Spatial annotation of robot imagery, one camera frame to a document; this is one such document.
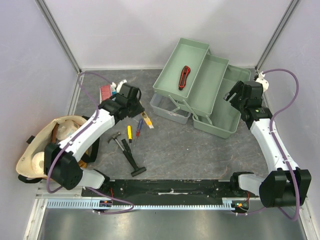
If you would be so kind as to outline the blue handled screwdriver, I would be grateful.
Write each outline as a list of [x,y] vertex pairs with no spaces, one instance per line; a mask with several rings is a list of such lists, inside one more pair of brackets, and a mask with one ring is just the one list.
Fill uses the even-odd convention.
[[134,139],[134,144],[133,144],[133,146],[136,145],[137,139],[138,139],[139,136],[140,136],[143,123],[144,123],[144,120],[141,118],[141,119],[139,120],[139,122],[138,122],[137,129],[136,129],[136,132],[135,132],[135,139]]

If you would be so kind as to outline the yellow utility knife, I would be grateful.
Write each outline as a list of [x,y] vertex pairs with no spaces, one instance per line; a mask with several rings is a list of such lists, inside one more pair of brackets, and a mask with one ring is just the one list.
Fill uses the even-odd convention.
[[151,119],[149,118],[149,116],[147,115],[147,113],[145,111],[143,111],[140,114],[144,120],[144,122],[146,123],[146,125],[150,128],[150,129],[154,129],[153,123],[151,121]]

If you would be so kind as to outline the yellow handled screwdriver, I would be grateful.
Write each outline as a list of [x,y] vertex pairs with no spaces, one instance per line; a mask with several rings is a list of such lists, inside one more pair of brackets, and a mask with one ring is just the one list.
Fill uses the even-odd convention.
[[129,141],[129,147],[130,149],[132,149],[133,134],[132,134],[132,127],[130,125],[127,126],[127,137]]

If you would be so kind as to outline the translucent green tool box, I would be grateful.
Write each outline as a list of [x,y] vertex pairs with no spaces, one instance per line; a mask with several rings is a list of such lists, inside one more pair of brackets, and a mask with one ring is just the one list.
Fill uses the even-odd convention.
[[[183,90],[178,89],[184,66],[190,67]],[[227,139],[237,131],[240,113],[223,97],[237,81],[247,82],[251,71],[233,66],[228,59],[211,54],[210,45],[180,38],[153,84],[153,112],[195,129]]]

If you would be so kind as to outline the red black utility knife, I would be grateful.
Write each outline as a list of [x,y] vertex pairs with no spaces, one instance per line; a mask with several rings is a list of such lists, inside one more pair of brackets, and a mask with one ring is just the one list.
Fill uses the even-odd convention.
[[181,71],[179,83],[178,83],[178,89],[180,91],[182,91],[185,88],[186,83],[187,83],[187,78],[188,78],[190,72],[191,72],[190,67],[185,65]]

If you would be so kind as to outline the claw hammer black handle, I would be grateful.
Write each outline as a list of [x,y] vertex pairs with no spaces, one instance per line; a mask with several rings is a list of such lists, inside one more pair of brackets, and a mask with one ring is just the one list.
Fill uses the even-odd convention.
[[114,140],[116,142],[116,144],[120,147],[121,151],[125,151],[124,147],[121,145],[121,143],[118,140],[118,137],[121,135],[121,133],[118,131],[114,134],[112,134],[109,139],[107,140],[107,143],[109,144],[111,142],[111,140]]

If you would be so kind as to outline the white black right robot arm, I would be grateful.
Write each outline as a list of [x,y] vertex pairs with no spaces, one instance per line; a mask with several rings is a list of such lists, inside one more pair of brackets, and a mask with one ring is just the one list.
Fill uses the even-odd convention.
[[235,197],[246,191],[258,196],[266,208],[299,207],[304,204],[312,176],[290,157],[271,111],[262,105],[263,85],[256,81],[238,81],[224,100],[240,112],[241,119],[256,138],[268,167],[266,178],[251,172],[235,172],[229,191]]

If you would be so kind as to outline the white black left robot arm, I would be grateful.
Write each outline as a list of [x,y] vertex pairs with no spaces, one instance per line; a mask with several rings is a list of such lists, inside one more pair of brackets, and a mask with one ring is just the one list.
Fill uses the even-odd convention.
[[106,177],[92,169],[79,166],[86,151],[107,130],[125,118],[134,118],[144,112],[141,90],[124,83],[120,91],[103,100],[95,113],[71,136],[58,144],[49,143],[44,149],[44,174],[60,187],[72,190],[81,186],[92,188],[98,196],[106,196],[110,184]]

